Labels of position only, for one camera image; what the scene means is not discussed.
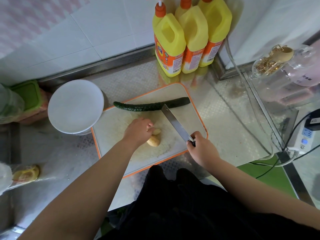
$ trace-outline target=green floor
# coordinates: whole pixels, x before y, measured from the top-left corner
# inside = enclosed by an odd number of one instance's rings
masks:
[[[253,162],[254,163],[264,162],[264,163],[273,165],[276,162],[276,160],[277,160],[277,157],[274,156],[269,160],[253,161]],[[253,165],[250,163],[241,165],[238,168],[241,169],[243,172],[251,175],[252,177],[258,177],[259,175],[265,173],[268,169],[270,169],[269,166]],[[274,167],[270,172],[258,178],[258,180],[296,198],[296,194],[294,193],[294,190],[291,187],[290,181],[288,180],[282,167]]]

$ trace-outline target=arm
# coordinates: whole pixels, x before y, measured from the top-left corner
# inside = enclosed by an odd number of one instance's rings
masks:
[[[135,119],[123,139],[62,191],[19,239],[93,239],[132,154],[154,131],[152,125],[148,119]]]
[[[214,176],[224,188],[253,212],[274,213],[320,230],[320,210],[242,172],[223,161],[215,146],[196,131],[196,147],[187,143],[193,159]]]

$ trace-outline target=power strip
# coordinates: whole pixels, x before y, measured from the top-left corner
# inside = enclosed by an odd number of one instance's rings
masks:
[[[309,112],[306,110],[299,110],[294,125],[296,125],[308,113]],[[311,145],[315,136],[315,131],[312,131],[304,127],[307,119],[308,118],[304,119],[298,125],[288,143],[288,149],[292,151],[297,151],[300,155],[303,155],[311,150]]]

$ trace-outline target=knife handle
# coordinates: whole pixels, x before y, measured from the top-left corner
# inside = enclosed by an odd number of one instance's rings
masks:
[[[190,142],[194,147],[196,147],[196,142],[195,141],[190,141]]]

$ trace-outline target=hand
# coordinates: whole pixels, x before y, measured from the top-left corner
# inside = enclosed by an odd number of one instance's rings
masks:
[[[130,145],[134,146],[134,149],[137,149],[150,139],[155,130],[152,126],[153,123],[149,119],[143,117],[135,119],[126,128],[122,140],[129,142]]]
[[[195,141],[195,147],[190,141],[187,141],[186,146],[196,163],[204,169],[208,169],[212,164],[221,160],[216,147],[211,141],[204,138],[199,131],[194,132],[191,137]]]

